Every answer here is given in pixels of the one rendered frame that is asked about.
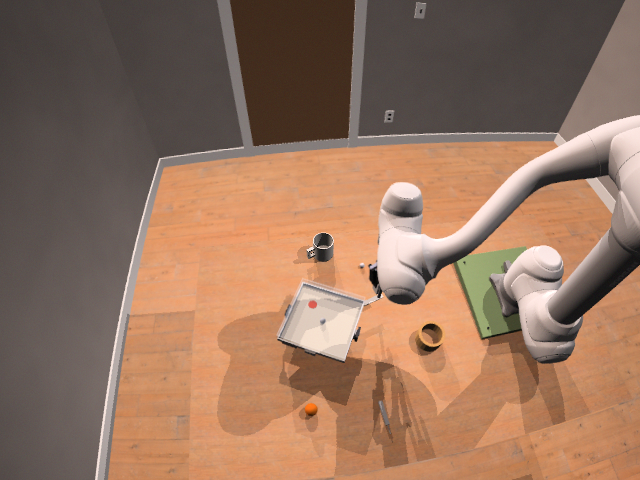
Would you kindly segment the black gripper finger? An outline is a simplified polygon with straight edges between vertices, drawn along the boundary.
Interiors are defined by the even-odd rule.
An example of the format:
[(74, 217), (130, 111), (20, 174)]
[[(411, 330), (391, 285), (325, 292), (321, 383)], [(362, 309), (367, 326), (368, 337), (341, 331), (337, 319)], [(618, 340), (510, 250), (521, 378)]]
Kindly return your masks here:
[(369, 280), (371, 280), (370, 282), (373, 285), (372, 289), (374, 290), (375, 294), (378, 294), (380, 285), (379, 285), (378, 275), (377, 275), (377, 262), (375, 264), (369, 264), (368, 267), (369, 267)]

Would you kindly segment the dark grey mug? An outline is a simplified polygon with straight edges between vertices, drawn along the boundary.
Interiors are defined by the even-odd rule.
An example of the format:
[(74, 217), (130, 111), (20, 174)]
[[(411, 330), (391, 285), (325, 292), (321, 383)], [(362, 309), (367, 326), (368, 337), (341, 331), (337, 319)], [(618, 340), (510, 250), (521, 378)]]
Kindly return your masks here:
[(328, 261), (333, 257), (334, 239), (328, 233), (319, 233), (313, 238), (313, 246), (306, 251), (308, 259), (315, 257), (318, 261)]

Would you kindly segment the orange ball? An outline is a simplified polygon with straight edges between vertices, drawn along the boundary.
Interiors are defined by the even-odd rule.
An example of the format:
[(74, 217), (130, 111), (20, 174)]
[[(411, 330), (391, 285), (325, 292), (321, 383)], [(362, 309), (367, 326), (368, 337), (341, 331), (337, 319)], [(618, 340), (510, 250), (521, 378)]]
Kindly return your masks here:
[(309, 416), (314, 416), (314, 415), (316, 415), (317, 411), (318, 411), (318, 408), (317, 408), (317, 406), (316, 406), (315, 404), (313, 404), (313, 403), (310, 403), (310, 404), (306, 405), (306, 407), (305, 407), (305, 412), (306, 412), (306, 414), (307, 414), (307, 415), (309, 415)]

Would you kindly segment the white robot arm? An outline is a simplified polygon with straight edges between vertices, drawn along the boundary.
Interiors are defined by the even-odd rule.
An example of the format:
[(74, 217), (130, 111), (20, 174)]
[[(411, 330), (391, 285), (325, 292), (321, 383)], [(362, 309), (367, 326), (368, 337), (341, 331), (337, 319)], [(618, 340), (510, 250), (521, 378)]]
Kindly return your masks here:
[(473, 252), (532, 193), (553, 183), (606, 175), (619, 190), (611, 227), (563, 285), (563, 260), (549, 246), (526, 250), (513, 264), (503, 263), (504, 274), (489, 277), (502, 315), (519, 313), (531, 356), (542, 364), (567, 360), (583, 315), (640, 265), (640, 115), (601, 125), (530, 161), (446, 238), (421, 234), (418, 187), (391, 185), (378, 221), (382, 292), (396, 304), (416, 302), (442, 268)]

